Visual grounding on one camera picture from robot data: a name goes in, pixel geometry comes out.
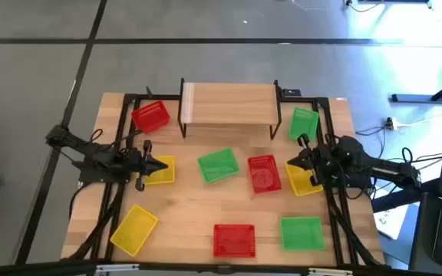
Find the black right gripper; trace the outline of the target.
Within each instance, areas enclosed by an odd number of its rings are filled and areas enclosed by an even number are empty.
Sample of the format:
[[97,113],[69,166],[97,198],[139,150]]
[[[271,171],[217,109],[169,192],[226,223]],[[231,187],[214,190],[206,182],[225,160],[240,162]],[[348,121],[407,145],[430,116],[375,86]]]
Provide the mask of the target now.
[[299,137],[299,144],[302,146],[302,151],[287,162],[286,171],[288,173],[306,173],[306,170],[310,169],[315,173],[315,178],[319,184],[330,186],[334,169],[329,146],[323,143],[311,148],[308,135],[305,133]]

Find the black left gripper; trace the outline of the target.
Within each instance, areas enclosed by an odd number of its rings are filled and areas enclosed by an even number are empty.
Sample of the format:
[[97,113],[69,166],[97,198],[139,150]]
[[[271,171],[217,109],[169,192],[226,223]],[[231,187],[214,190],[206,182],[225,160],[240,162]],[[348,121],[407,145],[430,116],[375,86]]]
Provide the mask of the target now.
[[130,163],[130,170],[139,174],[139,179],[136,181],[135,188],[138,191],[144,191],[144,176],[152,176],[154,173],[164,171],[168,169],[168,165],[158,159],[149,156],[151,152],[151,141],[145,140],[143,142],[143,150],[140,151],[138,148],[133,147],[129,150],[128,159]]

